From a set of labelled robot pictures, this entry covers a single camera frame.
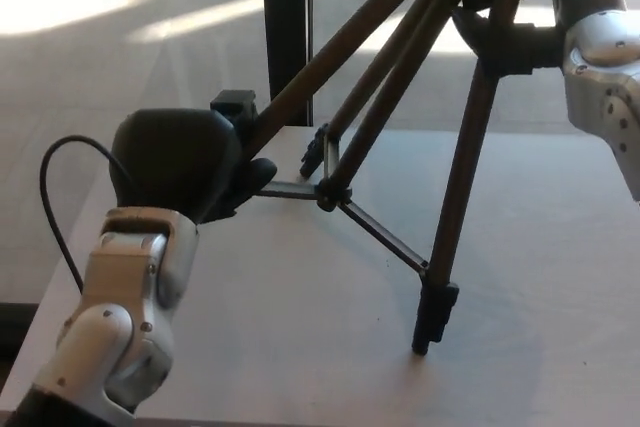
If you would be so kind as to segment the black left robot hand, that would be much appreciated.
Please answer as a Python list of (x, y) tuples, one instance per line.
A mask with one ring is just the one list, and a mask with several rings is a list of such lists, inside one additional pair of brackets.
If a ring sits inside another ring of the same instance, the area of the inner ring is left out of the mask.
[(137, 110), (118, 126), (111, 153), (119, 207), (173, 210), (196, 224), (234, 216), (277, 173), (267, 158), (242, 160), (240, 132), (215, 110)]

